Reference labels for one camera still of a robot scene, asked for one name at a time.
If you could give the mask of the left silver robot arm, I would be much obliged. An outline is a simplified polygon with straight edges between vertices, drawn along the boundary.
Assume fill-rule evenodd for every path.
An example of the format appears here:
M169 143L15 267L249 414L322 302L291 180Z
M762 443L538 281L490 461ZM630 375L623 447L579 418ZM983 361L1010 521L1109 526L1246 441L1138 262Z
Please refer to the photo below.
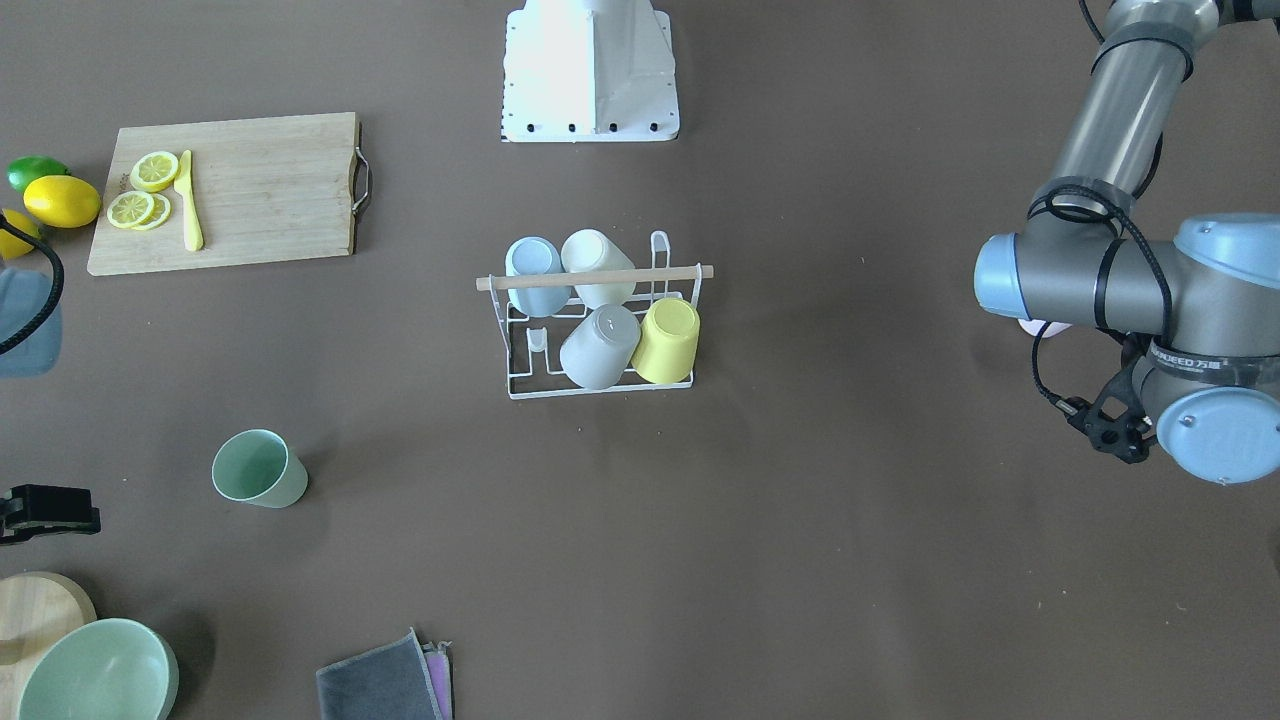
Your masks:
M1158 164L1175 97L1224 26L1277 20L1275 1L1115 1L1091 85L1050 179L1018 233L982 247L987 313L1089 325L1123 348L1093 400L1037 384L1092 448L1142 462L1153 446L1231 486L1279 465L1279 228L1272 213L1185 219L1169 242L1133 219Z

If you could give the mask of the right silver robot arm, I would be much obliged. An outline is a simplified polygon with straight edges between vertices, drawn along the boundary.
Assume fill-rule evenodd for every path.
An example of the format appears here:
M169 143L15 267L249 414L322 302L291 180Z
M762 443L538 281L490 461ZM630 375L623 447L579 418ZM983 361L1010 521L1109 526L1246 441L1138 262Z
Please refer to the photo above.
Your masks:
M56 364L61 351L61 310L65 284L60 258L42 241L15 231L32 249L42 252L52 275L3 269L1 274L1 377L41 375Z

